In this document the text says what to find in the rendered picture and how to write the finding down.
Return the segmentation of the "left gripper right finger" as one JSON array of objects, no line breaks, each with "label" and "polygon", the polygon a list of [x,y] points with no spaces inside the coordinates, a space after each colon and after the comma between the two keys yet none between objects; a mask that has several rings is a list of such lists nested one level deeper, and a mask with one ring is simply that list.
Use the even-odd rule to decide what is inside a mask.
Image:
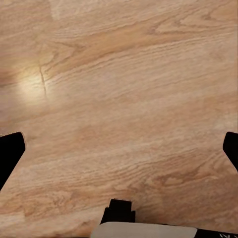
[{"label": "left gripper right finger", "polygon": [[233,132],[227,132],[224,143],[223,151],[230,159],[231,163],[238,171],[238,134]]}]

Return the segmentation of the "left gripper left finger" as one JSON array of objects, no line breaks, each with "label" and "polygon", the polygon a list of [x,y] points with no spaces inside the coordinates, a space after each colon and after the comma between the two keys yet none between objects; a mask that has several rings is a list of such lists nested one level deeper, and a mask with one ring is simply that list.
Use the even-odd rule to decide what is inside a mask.
[{"label": "left gripper left finger", "polygon": [[25,149],[21,132],[0,137],[0,191]]}]

